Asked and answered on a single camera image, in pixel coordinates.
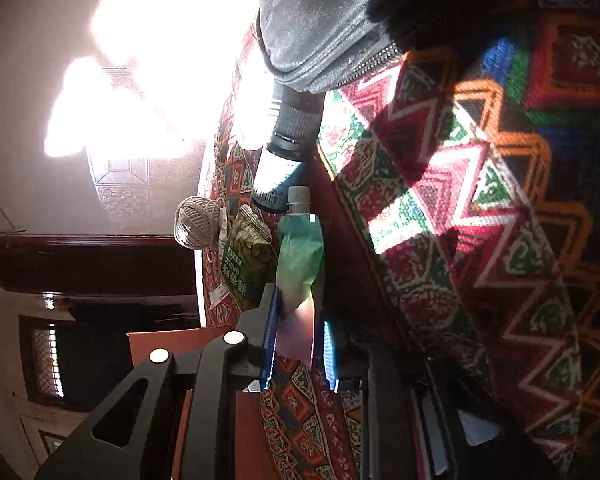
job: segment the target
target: white tag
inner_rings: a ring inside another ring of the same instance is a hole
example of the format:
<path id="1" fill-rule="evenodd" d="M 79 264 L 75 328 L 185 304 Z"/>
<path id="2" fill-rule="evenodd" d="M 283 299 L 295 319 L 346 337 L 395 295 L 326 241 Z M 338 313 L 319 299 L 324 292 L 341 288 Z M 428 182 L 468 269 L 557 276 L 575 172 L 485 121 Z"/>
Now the white tag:
<path id="1" fill-rule="evenodd" d="M 226 295 L 228 293 L 229 293 L 229 289 L 224 283 L 221 283 L 220 286 L 218 286 L 218 288 L 216 288 L 215 290 L 212 290 L 209 293 L 209 300 L 211 301 L 210 308 L 215 307 L 218 303 L 220 303 L 222 300 L 224 300 L 224 298 L 226 297 Z"/>
<path id="2" fill-rule="evenodd" d="M 226 231 L 227 231 L 227 220 L 226 220 L 226 208 L 220 208 L 220 233 L 218 235 L 218 261 L 222 264 L 222 255 L 224 254 L 224 246 L 226 245 Z"/>

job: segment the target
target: bottle label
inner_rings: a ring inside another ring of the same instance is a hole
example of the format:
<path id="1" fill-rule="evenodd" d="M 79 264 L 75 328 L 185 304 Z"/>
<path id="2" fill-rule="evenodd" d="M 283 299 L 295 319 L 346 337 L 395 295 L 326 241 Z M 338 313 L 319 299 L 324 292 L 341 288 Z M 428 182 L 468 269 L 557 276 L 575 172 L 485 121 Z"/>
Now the bottle label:
<path id="1" fill-rule="evenodd" d="M 253 181 L 256 202 L 275 211 L 286 211 L 288 188 L 298 183 L 301 166 L 301 161 L 282 158 L 264 148 Z"/>

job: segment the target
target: patterned rug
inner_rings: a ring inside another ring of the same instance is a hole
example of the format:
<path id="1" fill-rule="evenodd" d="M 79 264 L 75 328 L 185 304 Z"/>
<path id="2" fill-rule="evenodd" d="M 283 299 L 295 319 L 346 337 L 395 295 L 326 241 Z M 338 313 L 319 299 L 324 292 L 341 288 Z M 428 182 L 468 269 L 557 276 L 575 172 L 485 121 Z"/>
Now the patterned rug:
<path id="1" fill-rule="evenodd" d="M 309 186 L 325 304 L 462 364 L 570 478 L 600 473 L 600 16 L 511 0 L 494 37 L 410 52 L 327 94 Z M 244 42 L 234 78 L 252 52 Z M 235 217 L 259 152 L 226 102 L 201 181 Z M 276 216 L 263 219 L 274 229 Z M 207 324 L 218 255 L 204 251 Z M 360 399 L 278 358 L 260 415 L 281 479 L 353 479 Z"/>

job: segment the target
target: black pouch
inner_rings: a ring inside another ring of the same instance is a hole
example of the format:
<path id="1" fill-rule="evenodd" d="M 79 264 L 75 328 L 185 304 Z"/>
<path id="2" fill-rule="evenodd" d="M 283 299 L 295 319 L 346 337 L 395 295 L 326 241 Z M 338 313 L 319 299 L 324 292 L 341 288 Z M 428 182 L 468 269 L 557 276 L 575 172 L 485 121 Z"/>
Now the black pouch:
<path id="1" fill-rule="evenodd" d="M 256 34 L 278 81 L 318 93 L 475 28 L 499 1 L 260 0 Z"/>

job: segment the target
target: yarn ball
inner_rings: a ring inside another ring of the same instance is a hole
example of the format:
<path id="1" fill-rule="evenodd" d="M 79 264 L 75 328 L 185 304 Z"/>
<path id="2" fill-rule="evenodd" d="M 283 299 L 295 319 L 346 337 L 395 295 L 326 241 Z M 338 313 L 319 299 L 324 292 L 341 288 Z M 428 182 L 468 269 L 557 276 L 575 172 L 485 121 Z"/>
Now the yarn ball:
<path id="1" fill-rule="evenodd" d="M 220 208 L 224 200 L 190 196 L 176 209 L 173 236 L 188 249 L 218 247 Z"/>

